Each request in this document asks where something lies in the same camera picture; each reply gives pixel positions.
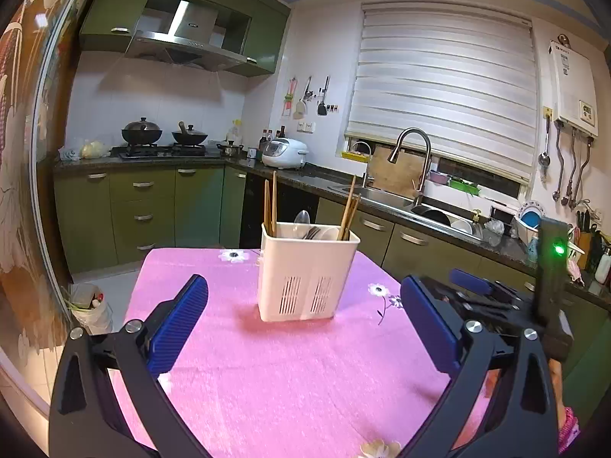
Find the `green lower base cabinets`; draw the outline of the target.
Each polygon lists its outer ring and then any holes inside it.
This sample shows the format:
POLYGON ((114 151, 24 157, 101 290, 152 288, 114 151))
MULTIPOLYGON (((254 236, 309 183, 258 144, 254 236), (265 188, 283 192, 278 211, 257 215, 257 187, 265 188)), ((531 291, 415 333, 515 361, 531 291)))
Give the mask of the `green lower base cabinets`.
MULTIPOLYGON (((261 241, 264 178, 225 168, 131 169, 56 175, 56 213, 72 276, 142 261, 154 248, 256 248, 261 241)), ((307 210, 319 224, 341 221, 345 204, 279 184, 278 217, 307 210)), ((445 280, 459 268, 483 276, 481 256, 459 258, 448 243, 419 249, 404 229, 357 209, 352 230, 360 251, 394 278, 422 273, 445 280)), ((524 290, 521 274, 504 283, 524 290)))

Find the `pink floral tablecloth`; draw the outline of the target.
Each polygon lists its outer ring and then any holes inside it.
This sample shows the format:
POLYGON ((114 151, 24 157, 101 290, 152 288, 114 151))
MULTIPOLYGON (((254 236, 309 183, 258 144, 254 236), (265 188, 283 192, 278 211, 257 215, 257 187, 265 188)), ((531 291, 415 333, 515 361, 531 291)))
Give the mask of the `pink floral tablecloth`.
POLYGON ((147 318, 193 275, 207 306, 160 386, 217 457, 360 457, 405 445, 448 385, 406 313, 385 307, 393 277, 358 254, 338 311, 323 321, 266 323, 258 254, 163 248, 148 254, 128 318, 147 318))

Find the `black wok with lid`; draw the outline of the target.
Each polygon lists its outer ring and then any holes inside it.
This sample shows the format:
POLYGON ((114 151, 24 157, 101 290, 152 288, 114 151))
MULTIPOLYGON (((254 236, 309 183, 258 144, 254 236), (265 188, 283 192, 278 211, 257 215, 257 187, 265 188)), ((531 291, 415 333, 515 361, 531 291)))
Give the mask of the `black wok with lid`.
POLYGON ((163 130, 146 117, 141 117, 139 121, 126 124, 121 134, 128 146, 154 145, 162 137, 163 130))

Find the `black gas stove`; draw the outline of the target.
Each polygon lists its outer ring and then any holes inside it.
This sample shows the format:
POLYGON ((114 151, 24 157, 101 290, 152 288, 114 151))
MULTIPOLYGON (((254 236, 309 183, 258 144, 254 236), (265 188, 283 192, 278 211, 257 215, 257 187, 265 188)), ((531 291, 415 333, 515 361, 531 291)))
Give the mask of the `black gas stove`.
POLYGON ((111 149, 111 155, 122 159, 157 159, 157 158, 185 158, 205 157, 204 146, 185 146, 173 144, 169 146, 126 145, 111 149))

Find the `white wall water heater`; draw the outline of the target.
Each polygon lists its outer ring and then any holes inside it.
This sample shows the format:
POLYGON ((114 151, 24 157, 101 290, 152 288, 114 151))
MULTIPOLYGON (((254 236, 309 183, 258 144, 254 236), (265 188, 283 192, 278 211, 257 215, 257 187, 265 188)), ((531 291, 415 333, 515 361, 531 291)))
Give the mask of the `white wall water heater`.
POLYGON ((555 40, 551 40, 548 54, 553 121, 595 139, 598 136, 598 109, 590 61, 555 40))

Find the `white garbage bag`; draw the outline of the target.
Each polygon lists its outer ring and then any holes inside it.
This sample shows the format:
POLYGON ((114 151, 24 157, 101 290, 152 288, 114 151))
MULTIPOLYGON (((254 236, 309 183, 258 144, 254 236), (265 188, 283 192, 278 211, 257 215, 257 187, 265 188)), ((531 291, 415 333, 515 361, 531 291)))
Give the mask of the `white garbage bag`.
POLYGON ((108 334, 113 331, 112 309, 97 285, 83 283, 70 286, 67 306, 89 334, 108 334))

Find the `wooden chopstick in holder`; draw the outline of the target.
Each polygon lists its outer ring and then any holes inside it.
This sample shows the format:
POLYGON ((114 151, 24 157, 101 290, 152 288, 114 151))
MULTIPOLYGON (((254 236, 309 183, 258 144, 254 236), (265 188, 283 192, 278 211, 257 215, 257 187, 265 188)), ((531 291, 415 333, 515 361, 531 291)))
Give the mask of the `wooden chopstick in holder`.
POLYGON ((271 236, 272 232, 272 195, 270 194, 270 182, 268 179, 264 181, 264 206, 263 206, 263 226, 265 233, 271 236))
POLYGON ((351 207, 352 207, 352 202, 353 202, 353 194, 354 194, 354 187, 355 187, 355 183, 356 183, 356 176, 354 175, 352 177, 352 181, 351 181, 351 185, 350 185, 350 189, 349 189, 349 194, 347 197, 347 201, 344 207, 344 212, 342 215, 342 220, 341 220, 341 225, 340 225, 340 229, 338 231, 338 236, 336 236, 336 240, 337 241, 343 241, 344 240, 344 236, 345 236, 345 232, 346 232, 346 225, 348 222, 348 217, 351 211, 351 207))
POLYGON ((352 197, 351 206, 350 206, 350 210, 348 213, 348 219, 347 219, 346 226, 344 229, 344 234, 343 234, 344 241, 350 240, 351 226, 352 226, 352 222, 354 220, 354 216, 356 214, 359 203, 360 203, 359 195, 357 195, 356 197, 352 197))

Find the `floral glass sliding door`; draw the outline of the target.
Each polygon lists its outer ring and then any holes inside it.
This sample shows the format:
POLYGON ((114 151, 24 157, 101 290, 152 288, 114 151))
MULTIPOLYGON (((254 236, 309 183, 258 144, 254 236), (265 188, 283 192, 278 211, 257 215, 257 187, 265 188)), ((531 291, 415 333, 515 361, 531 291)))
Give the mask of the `floral glass sliding door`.
POLYGON ((23 0, 1 35, 1 350, 47 398, 70 324, 53 167, 90 0, 23 0))

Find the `brown wooden chopstick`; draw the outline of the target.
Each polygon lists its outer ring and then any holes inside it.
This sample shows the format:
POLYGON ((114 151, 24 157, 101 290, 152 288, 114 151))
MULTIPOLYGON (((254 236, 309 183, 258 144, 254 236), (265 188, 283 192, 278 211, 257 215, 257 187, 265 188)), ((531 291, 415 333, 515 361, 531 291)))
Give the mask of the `brown wooden chopstick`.
POLYGON ((272 213, 272 216, 270 216, 270 234, 272 237, 276 235, 276 220, 278 219, 276 217, 278 215, 278 209, 276 208, 276 194, 278 193, 276 181, 278 181, 278 172, 274 171, 272 174, 272 201, 270 202, 270 213, 272 213))

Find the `green upper wall cabinets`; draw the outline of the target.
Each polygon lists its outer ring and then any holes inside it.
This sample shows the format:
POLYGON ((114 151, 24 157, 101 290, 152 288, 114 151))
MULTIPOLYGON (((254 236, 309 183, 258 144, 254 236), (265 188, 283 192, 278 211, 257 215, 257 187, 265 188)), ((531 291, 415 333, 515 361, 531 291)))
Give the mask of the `green upper wall cabinets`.
POLYGON ((85 51, 265 76, 289 14, 278 0, 93 0, 80 42, 85 51))

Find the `dark granite countertop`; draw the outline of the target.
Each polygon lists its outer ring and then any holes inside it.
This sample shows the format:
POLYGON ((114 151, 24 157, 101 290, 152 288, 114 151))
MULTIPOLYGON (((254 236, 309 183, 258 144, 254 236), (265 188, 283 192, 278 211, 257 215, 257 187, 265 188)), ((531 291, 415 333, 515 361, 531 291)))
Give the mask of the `dark granite countertop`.
MULTIPOLYGON (((203 169, 225 168, 226 166, 260 178, 269 180, 273 178, 272 169, 261 162, 214 157, 122 159, 118 156, 110 156, 99 159, 58 161, 55 163, 54 173, 68 176, 125 172, 131 169, 203 169)), ((275 178, 279 184, 317 195, 322 200, 333 201, 337 204, 346 202, 351 180, 347 174, 319 168, 312 164, 308 164, 303 169, 282 169, 275 178)), ((499 245, 491 246, 458 229, 443 226, 404 209, 380 204, 365 195, 360 198, 357 208, 365 214, 401 226, 406 235, 403 241, 419 249, 431 247, 434 241, 441 241, 448 243, 459 258, 466 253, 481 256, 485 259, 482 274, 488 279, 507 283, 512 277, 521 274, 523 277, 518 280, 519 284, 534 282, 535 264, 527 258, 524 245, 515 239, 503 237, 499 245)))

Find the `stainless steel sink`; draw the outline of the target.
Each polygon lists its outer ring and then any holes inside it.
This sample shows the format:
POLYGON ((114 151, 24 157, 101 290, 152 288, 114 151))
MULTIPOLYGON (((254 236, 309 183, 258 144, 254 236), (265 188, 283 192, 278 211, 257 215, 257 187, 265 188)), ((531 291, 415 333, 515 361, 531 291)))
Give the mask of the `stainless steel sink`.
POLYGON ((476 241, 483 239, 483 230, 478 224, 457 214, 427 204, 417 205, 410 198, 375 188, 358 186, 354 188, 354 194, 378 207, 393 209, 403 215, 416 215, 416 220, 420 223, 434 222, 439 229, 453 229, 459 235, 469 236, 476 241))

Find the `steel range hood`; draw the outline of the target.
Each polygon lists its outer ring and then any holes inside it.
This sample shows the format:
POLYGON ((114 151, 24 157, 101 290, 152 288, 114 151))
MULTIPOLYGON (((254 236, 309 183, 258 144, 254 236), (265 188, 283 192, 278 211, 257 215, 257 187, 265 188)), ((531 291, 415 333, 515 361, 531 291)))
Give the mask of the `steel range hood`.
POLYGON ((200 0, 148 0, 126 49, 128 58, 228 70, 243 54, 250 18, 200 0))

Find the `metal spoon in holder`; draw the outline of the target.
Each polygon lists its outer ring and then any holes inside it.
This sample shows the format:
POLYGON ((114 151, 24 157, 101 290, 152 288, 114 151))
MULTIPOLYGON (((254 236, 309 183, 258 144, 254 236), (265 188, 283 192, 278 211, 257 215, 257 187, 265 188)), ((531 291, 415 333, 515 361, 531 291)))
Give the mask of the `metal spoon in holder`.
POLYGON ((293 233, 296 239, 302 239, 307 232, 312 228, 310 213, 307 210, 301 210, 294 219, 293 233))

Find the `white plastic utensil holder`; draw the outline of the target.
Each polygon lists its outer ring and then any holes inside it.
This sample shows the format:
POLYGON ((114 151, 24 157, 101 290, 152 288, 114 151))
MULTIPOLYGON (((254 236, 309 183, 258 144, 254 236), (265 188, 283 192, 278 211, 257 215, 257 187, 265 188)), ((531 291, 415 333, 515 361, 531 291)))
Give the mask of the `white plastic utensil holder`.
POLYGON ((339 238, 338 226, 279 222, 262 232, 259 258, 260 318, 307 321, 336 313, 360 244, 354 233, 339 238))

